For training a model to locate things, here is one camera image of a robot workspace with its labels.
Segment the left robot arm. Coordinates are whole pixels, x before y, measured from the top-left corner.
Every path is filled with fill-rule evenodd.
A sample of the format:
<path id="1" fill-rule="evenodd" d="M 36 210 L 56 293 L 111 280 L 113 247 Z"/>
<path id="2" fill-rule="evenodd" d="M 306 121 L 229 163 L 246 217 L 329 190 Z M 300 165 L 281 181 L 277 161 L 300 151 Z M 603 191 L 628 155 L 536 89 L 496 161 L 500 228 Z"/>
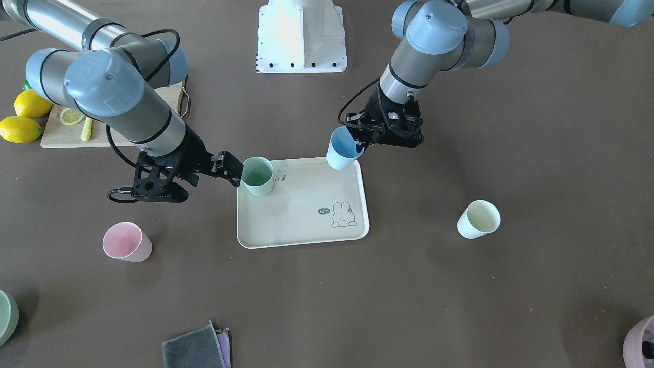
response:
<path id="1" fill-rule="evenodd" d="M 510 45 L 507 23 L 527 13 L 553 11 L 620 27 L 653 12 L 652 1 L 406 1 L 395 10 L 400 39 L 366 107 L 341 120 L 358 156 L 369 145 L 414 148 L 423 141 L 418 98 L 441 71 L 497 64 Z"/>

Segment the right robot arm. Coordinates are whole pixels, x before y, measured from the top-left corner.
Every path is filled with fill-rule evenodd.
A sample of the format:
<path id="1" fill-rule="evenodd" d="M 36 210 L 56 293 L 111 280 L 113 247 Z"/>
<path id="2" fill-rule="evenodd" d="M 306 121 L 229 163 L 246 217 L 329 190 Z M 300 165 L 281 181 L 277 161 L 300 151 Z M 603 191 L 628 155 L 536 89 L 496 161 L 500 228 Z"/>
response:
<path id="1" fill-rule="evenodd" d="M 52 103 L 105 123 L 140 149 L 132 195 L 183 194 L 198 174 L 240 184 L 242 163 L 212 155 L 156 93 L 184 81 L 189 66 L 178 41 L 147 39 L 70 1 L 2 1 L 2 19 L 50 34 L 76 49 L 43 49 L 26 64 L 31 88 Z"/>

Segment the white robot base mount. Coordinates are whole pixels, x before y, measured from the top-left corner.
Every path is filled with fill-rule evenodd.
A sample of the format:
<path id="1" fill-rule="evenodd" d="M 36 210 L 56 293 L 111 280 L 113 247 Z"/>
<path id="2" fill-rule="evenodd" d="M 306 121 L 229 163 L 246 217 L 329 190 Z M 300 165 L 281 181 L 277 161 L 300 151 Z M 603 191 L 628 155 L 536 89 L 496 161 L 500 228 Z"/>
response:
<path id="1" fill-rule="evenodd" d="M 259 8 L 255 70 L 336 73 L 346 70 L 343 11 L 332 1 L 269 1 Z"/>

